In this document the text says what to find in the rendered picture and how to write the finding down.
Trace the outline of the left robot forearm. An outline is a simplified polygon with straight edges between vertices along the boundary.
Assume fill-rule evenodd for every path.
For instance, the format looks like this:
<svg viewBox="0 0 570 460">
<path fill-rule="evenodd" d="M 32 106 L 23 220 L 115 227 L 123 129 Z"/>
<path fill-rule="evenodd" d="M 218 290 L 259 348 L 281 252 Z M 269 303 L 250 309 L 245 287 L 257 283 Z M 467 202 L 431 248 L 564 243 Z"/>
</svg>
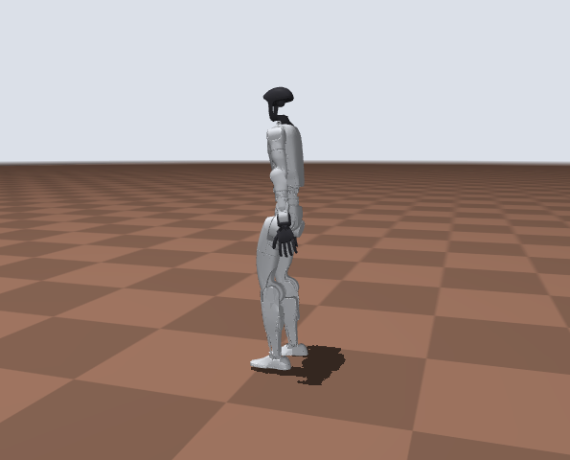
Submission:
<svg viewBox="0 0 570 460">
<path fill-rule="evenodd" d="M 275 193 L 276 210 L 278 211 L 279 222 L 288 222 L 289 204 L 287 182 L 284 172 L 280 169 L 275 169 L 271 172 L 271 179 L 274 184 L 273 193 Z"/>
</svg>

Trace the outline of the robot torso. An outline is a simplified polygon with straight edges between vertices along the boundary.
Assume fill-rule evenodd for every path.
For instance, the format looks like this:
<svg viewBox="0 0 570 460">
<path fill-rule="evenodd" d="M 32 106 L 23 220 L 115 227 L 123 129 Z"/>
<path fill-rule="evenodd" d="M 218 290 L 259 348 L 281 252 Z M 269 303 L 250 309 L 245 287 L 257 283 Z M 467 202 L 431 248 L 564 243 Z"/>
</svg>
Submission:
<svg viewBox="0 0 570 460">
<path fill-rule="evenodd" d="M 302 206 L 299 205 L 299 197 L 296 196 L 294 189 L 297 187 L 305 186 L 302 139 L 300 131 L 296 126 L 282 125 L 281 121 L 278 122 L 277 125 L 274 127 L 283 127 L 286 133 L 286 141 L 285 141 L 285 156 L 286 156 L 286 165 L 287 165 L 286 182 L 288 188 L 290 188 L 288 191 L 287 203 L 289 204 L 289 213 L 291 218 L 290 229 L 294 231 L 297 228 L 299 228 L 303 218 L 303 208 Z M 267 141 L 267 152 L 269 155 L 271 170 L 274 170 L 276 168 L 276 165 L 272 161 L 271 151 L 268 141 Z M 277 215 L 278 211 L 275 208 L 275 216 Z"/>
</svg>

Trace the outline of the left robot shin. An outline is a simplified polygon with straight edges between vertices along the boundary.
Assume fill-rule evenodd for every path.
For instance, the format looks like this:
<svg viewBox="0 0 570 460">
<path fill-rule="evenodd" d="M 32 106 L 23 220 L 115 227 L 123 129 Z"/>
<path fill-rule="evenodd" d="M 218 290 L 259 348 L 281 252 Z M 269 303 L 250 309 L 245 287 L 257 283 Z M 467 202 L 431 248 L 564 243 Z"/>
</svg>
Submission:
<svg viewBox="0 0 570 460">
<path fill-rule="evenodd" d="M 282 330 L 285 323 L 285 304 L 280 302 L 280 291 L 277 287 L 268 286 L 265 288 L 263 294 L 261 290 L 261 306 L 263 325 L 270 349 L 270 358 L 279 359 L 279 355 L 282 356 Z"/>
</svg>

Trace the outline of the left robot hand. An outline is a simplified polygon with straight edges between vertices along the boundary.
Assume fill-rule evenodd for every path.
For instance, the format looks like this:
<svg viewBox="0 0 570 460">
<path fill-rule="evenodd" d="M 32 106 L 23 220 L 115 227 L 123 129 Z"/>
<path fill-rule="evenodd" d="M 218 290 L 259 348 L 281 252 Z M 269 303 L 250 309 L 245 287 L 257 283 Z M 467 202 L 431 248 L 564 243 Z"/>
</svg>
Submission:
<svg viewBox="0 0 570 460">
<path fill-rule="evenodd" d="M 287 252 L 286 252 L 286 243 L 287 243 L 288 252 L 289 252 L 290 256 L 293 256 L 292 251 L 291 251 L 290 241 L 292 242 L 294 252 L 295 253 L 298 253 L 298 252 L 296 249 L 293 232 L 289 228 L 289 226 L 291 225 L 290 213 L 288 213 L 288 222 L 279 222 L 278 215 L 277 215 L 277 222 L 278 222 L 278 226 L 280 228 L 277 230 L 277 235 L 274 238 L 274 241 L 272 244 L 273 249 L 276 248 L 276 243 L 278 241 L 279 242 L 279 254 L 280 254 L 280 257 L 283 257 L 283 255 L 282 255 L 282 244 L 283 244 L 285 257 L 287 258 L 288 257 Z"/>
</svg>

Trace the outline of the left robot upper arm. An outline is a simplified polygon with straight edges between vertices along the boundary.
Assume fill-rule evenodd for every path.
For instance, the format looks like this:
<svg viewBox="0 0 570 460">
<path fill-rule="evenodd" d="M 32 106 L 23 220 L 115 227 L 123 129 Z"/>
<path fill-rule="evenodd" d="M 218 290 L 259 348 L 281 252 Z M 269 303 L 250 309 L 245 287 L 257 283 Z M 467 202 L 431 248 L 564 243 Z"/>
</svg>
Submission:
<svg viewBox="0 0 570 460">
<path fill-rule="evenodd" d="M 266 132 L 266 137 L 270 147 L 272 161 L 276 165 L 275 169 L 282 170 L 284 172 L 285 179 L 287 179 L 287 165 L 286 165 L 286 156 L 285 156 L 285 141 L 286 141 L 285 129 L 283 127 L 271 128 Z M 270 180 L 272 182 L 271 176 Z"/>
</svg>

